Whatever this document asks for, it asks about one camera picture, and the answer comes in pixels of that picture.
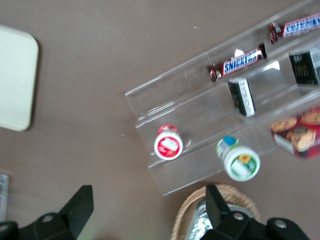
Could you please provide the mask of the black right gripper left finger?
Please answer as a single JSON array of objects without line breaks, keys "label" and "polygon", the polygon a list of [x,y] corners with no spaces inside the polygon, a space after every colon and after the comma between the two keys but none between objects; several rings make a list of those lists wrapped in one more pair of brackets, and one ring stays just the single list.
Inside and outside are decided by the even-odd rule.
[{"label": "black right gripper left finger", "polygon": [[58,212],[40,216],[18,231],[20,240],[76,240],[94,211],[93,187],[83,185]]}]

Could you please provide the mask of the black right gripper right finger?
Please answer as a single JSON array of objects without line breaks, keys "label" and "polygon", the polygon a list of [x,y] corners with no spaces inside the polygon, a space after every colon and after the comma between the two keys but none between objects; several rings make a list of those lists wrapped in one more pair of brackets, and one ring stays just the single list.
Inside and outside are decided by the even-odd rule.
[{"label": "black right gripper right finger", "polygon": [[232,211],[215,185],[206,186],[206,212],[213,229],[204,234],[206,240],[264,240],[266,230],[247,214]]}]

